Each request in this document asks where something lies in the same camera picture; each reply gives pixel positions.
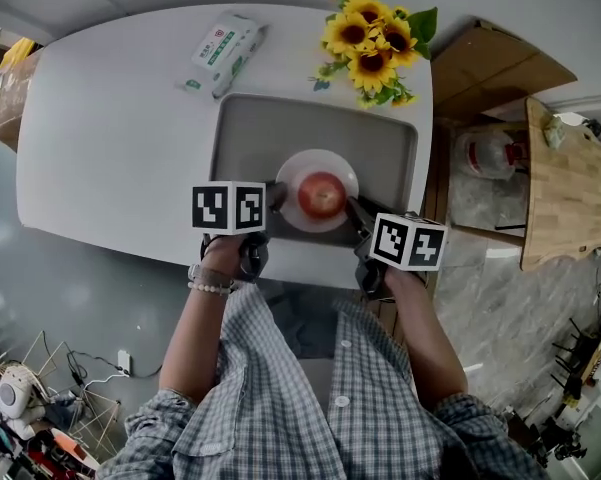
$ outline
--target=sunflower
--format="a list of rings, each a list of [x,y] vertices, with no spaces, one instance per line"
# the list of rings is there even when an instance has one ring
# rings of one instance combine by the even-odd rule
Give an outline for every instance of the sunflower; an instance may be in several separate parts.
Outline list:
[[[363,91],[362,96],[358,98],[358,105],[364,109],[375,107],[376,100]]]
[[[343,10],[345,13],[359,12],[367,23],[373,23],[379,18],[391,17],[393,14],[388,6],[378,0],[347,0]]]
[[[329,69],[329,66],[320,66],[316,70],[315,79],[321,80],[322,82],[331,82],[333,81],[334,76],[335,73],[331,69]]]
[[[386,21],[384,33],[376,38],[376,47],[391,51],[399,66],[410,66],[418,58],[413,50],[417,42],[415,37],[411,37],[409,23],[392,18]]]
[[[334,54],[373,49],[373,41],[367,32],[369,25],[360,13],[338,14],[327,23],[322,41]]]
[[[356,89],[363,88],[366,92],[372,89],[376,92],[382,90],[382,86],[396,77],[397,63],[391,58],[387,50],[379,52],[356,52],[352,55],[347,65],[349,78],[353,80]]]
[[[405,9],[404,7],[402,7],[401,5],[398,5],[394,10],[393,10],[393,15],[401,20],[406,20],[407,17],[409,16],[409,9]]]
[[[392,107],[405,107],[407,105],[411,105],[412,103],[415,103],[417,100],[418,100],[417,96],[403,94],[402,96],[400,96],[398,98],[393,98],[393,101],[391,102],[391,106]]]

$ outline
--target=plaid shirt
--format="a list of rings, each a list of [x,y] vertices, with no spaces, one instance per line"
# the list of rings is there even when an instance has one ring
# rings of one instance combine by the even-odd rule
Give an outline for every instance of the plaid shirt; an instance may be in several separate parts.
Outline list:
[[[407,355],[375,316],[348,301],[337,309],[326,418],[264,298],[244,286],[227,304],[217,385],[197,407],[159,391],[98,477],[546,478],[478,399],[424,410]]]

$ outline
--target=black and white marker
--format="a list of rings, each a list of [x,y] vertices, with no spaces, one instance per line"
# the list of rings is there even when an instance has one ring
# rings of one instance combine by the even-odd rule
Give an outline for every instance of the black and white marker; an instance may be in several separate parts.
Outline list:
[[[238,235],[264,231],[264,183],[209,181],[193,187],[192,224],[205,233]]]
[[[376,215],[369,256],[400,270],[438,270],[447,227],[411,215]]]

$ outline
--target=hand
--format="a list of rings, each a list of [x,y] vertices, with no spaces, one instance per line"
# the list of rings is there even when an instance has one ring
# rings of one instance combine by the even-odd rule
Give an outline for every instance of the hand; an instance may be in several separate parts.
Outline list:
[[[396,299],[404,294],[409,294],[412,298],[424,297],[427,300],[429,299],[427,289],[422,281],[409,272],[388,267],[384,280]]]
[[[221,274],[234,277],[240,265],[240,246],[246,235],[223,236],[211,242],[201,265]]]

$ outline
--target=marble countertop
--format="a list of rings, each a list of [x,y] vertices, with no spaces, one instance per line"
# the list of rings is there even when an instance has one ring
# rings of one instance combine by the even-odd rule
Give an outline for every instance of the marble countertop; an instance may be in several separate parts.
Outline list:
[[[23,225],[130,254],[188,265],[190,187],[209,179],[220,102],[180,87],[214,19],[235,10],[269,25],[231,92],[356,108],[342,76],[327,91],[307,80],[326,60],[319,38],[329,13],[270,5],[182,7],[130,16],[47,46],[25,107],[17,164]],[[404,73],[419,95],[372,109],[417,131],[408,209],[419,211],[431,143],[431,69]],[[350,249],[273,239],[263,277],[355,288]]]

